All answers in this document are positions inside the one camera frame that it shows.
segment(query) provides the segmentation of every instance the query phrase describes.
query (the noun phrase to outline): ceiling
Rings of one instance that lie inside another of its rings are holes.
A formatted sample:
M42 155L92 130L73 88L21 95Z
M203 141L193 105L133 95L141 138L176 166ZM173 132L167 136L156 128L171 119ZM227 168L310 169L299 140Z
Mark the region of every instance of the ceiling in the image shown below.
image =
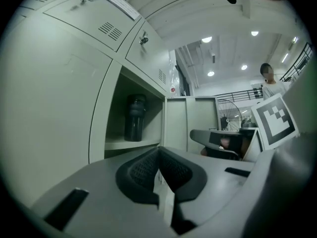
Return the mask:
M284 74L288 63L281 61L286 53L291 56L288 49L293 38L294 36L265 32L260 32L257 36L252 36L251 33L224 34L213 36L209 43L199 40L184 45L176 52L177 57L186 64L189 76L201 86L232 78L261 77L260 67L264 62L271 64L276 72L282 71ZM247 69L242 70L243 65L247 65ZM214 76L207 76L210 71L214 72Z
M285 1L126 1L146 18L169 50L182 52L190 81L196 87L246 74L258 75L263 62L281 67L281 57L291 39L308 39L300 19ZM260 33L253 37L251 31ZM200 40L209 36L212 41L202 44ZM215 54L215 63L209 50ZM245 63L248 69L242 71ZM211 69L215 75L207 77Z

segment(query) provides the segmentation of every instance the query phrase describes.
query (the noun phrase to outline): railing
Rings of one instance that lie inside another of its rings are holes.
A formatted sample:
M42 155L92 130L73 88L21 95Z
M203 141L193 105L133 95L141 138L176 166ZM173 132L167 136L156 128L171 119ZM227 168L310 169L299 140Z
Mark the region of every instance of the railing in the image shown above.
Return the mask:
M280 81L288 82L292 79L292 76L294 74L299 75L301 70L307 64L308 60L311 58L312 53L312 46L309 43L306 43L296 61L293 63L290 69L284 74L284 76L281 77Z
M247 101L253 99L263 98L262 88L254 88L253 90L245 90L233 93L225 93L216 95L218 99L218 103L222 103L225 100L228 101Z

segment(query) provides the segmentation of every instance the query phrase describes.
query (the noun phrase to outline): metal locker door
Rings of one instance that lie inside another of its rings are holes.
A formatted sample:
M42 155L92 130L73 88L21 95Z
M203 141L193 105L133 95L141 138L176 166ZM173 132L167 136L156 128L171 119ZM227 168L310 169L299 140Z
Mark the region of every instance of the metal locker door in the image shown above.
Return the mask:
M35 17L15 27L1 48L3 175L30 206L89 163L92 117L112 59Z
M124 12L107 0L67 0L45 12L77 29L89 34L93 38L117 51L136 20L128 17Z
M199 154L204 146L190 138L190 131L220 128L216 97L165 99L163 146Z
M140 43L144 38L147 38L148 41ZM165 91L169 88L168 49L148 22L143 24L135 37L126 59L153 79Z

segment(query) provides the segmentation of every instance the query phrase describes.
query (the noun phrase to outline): black water bottle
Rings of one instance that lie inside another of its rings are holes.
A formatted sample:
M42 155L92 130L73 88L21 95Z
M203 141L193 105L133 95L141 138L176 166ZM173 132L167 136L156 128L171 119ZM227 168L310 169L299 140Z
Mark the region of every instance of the black water bottle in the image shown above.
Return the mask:
M146 96L132 94L127 98L125 111L124 140L141 141L145 116Z

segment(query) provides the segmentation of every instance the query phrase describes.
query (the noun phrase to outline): ceiling light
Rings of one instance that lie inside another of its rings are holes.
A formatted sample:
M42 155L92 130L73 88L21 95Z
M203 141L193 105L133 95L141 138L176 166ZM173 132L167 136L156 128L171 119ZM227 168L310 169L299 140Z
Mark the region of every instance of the ceiling light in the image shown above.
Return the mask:
M285 59L287 58L287 56L288 56L288 53L285 55L285 57L283 58L283 61L282 62L284 62L285 61Z
M203 38L202 41L205 43L208 43L209 41L211 41L212 37L207 37L207 38Z
M295 43L297 43L298 39L299 38L295 36L294 39L292 40L292 42L295 44Z
M214 72L213 71L210 71L210 72L208 72L208 74L207 74L209 77L212 77L212 76L214 76Z

